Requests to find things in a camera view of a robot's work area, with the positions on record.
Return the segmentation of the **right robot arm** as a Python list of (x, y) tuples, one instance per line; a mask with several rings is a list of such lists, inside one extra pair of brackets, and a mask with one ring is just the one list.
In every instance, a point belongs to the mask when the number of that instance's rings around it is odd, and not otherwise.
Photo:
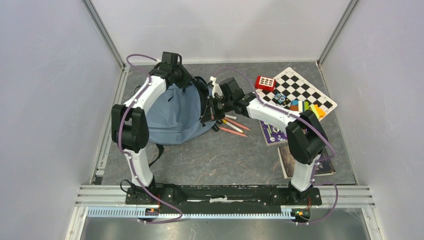
[(319, 119), (311, 110), (301, 113), (264, 102), (256, 91), (244, 93), (233, 77), (220, 83), (212, 76), (212, 88), (206, 107), (200, 116), (202, 123), (222, 120), (228, 112), (260, 120), (283, 131), (290, 154), (295, 160), (289, 182), (289, 199), (302, 204), (309, 198), (313, 185), (314, 164), (328, 145), (328, 137)]

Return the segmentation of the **blue student backpack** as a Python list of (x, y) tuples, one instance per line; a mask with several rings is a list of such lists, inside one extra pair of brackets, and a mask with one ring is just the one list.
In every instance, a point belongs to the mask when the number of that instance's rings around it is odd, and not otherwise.
[(195, 76), (185, 88), (173, 84), (156, 99), (146, 114), (149, 141), (158, 148), (158, 156), (149, 166), (162, 156), (164, 145), (182, 144), (216, 126), (215, 121), (201, 122), (210, 94), (206, 81)]

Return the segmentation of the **purple book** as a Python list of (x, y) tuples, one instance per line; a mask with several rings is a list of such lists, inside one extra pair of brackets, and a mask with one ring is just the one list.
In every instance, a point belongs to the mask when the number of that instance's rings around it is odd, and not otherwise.
[(287, 136), (279, 128), (267, 124), (261, 120), (259, 121), (259, 125), (262, 129), (262, 134), (267, 146), (278, 145), (287, 142)]

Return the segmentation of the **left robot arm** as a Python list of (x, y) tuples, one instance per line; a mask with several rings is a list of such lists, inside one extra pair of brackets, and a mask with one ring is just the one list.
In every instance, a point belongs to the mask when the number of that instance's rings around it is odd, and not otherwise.
[(193, 76), (183, 67), (180, 54), (167, 51), (152, 70), (140, 69), (140, 72), (146, 75), (146, 80), (139, 90), (125, 103), (115, 104), (111, 109), (111, 137), (126, 157), (132, 184), (140, 188), (137, 196), (145, 204), (151, 204), (157, 198), (157, 190), (150, 186), (154, 176), (146, 153), (150, 137), (147, 113), (170, 86), (184, 88)]

